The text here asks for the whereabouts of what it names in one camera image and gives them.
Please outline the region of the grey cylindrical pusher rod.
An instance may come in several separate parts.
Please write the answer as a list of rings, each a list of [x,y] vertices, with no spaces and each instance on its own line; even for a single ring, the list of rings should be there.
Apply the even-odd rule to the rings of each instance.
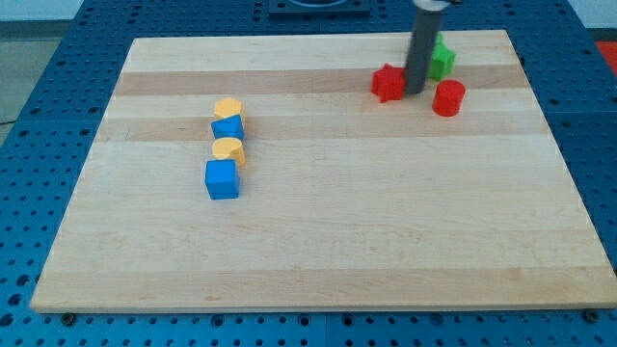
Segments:
[[[443,11],[416,10],[405,66],[405,94],[418,94],[424,89],[442,19]]]

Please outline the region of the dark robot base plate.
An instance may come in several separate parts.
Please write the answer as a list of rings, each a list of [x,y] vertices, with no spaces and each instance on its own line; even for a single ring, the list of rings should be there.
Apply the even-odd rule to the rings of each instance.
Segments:
[[[370,0],[267,0],[271,15],[370,13]]]

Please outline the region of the silver rod mount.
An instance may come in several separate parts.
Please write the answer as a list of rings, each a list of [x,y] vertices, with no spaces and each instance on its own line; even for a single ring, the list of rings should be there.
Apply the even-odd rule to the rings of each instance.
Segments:
[[[463,0],[414,0],[414,4],[424,11],[443,11],[450,5],[460,5]]]

